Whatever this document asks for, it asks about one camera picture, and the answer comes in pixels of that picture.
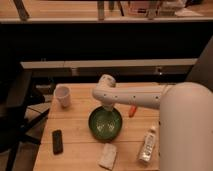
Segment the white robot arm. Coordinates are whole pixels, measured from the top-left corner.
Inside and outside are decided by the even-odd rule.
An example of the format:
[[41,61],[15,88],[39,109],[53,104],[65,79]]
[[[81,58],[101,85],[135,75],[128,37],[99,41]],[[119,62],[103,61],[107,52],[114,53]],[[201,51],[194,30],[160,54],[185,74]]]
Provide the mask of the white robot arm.
[[213,171],[213,91],[194,83],[118,87],[104,74],[92,95],[105,109],[116,103],[159,111],[159,170]]

